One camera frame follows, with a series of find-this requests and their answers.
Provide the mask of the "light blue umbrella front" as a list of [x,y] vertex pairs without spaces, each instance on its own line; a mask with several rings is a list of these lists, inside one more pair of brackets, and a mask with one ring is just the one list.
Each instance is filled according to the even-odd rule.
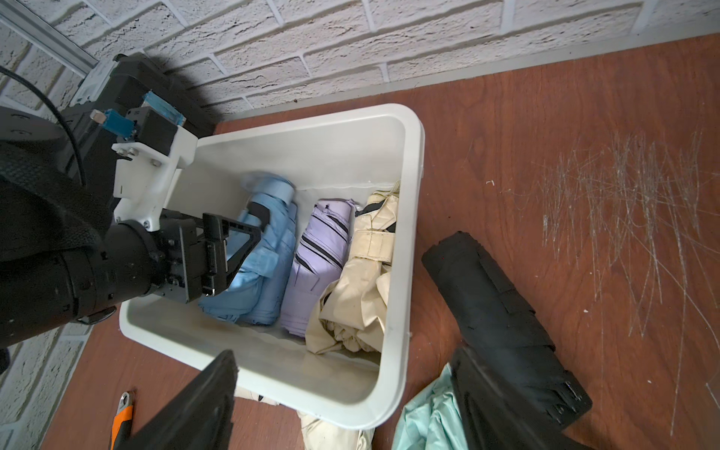
[[249,202],[238,221],[257,226],[261,242],[241,265],[228,289],[199,303],[218,320],[271,326],[281,312],[296,248],[296,190],[275,174],[259,174],[245,183]]

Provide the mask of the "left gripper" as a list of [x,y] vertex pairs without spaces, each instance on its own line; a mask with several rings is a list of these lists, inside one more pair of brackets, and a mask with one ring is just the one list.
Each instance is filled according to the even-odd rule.
[[151,234],[159,251],[151,294],[182,304],[225,292],[262,240],[259,227],[219,215],[164,210],[159,225]]

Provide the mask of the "beige umbrella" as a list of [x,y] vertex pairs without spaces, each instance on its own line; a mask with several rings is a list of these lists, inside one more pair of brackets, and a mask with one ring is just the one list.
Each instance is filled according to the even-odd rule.
[[398,217],[399,189],[373,192],[355,213],[348,261],[307,324],[313,354],[382,352]]
[[375,429],[350,430],[337,427],[310,414],[297,413],[305,450],[371,449]]

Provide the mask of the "lilac umbrella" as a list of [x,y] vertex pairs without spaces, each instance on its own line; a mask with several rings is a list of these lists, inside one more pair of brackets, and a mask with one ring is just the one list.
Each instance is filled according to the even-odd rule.
[[280,325],[303,338],[309,316],[327,286],[339,279],[347,261],[354,203],[324,199],[315,204],[298,239],[280,311]]

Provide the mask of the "white plastic storage box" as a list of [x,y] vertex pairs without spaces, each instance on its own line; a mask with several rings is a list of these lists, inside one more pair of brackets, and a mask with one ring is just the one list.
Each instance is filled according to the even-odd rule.
[[227,292],[124,302],[129,339],[196,369],[234,353],[236,394],[373,429],[406,383],[425,133],[384,104],[202,138],[166,206],[262,229]]

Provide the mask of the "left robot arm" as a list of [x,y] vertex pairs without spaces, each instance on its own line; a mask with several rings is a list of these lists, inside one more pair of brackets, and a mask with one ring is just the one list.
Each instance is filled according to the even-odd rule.
[[189,303],[220,294],[268,225],[256,202],[248,224],[166,208],[198,140],[154,108],[92,118],[118,138],[115,210],[50,163],[64,140],[58,125],[1,112],[3,347],[71,322],[95,324],[140,296]]

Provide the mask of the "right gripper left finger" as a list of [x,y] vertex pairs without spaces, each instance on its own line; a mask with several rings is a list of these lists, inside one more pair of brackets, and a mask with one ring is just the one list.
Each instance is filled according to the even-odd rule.
[[221,352],[150,422],[116,449],[227,449],[233,430],[237,365]]

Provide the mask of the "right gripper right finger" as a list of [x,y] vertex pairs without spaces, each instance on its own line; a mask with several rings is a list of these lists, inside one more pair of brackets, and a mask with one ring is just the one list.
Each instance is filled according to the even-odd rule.
[[470,449],[584,449],[551,425],[468,347],[455,350],[452,386]]

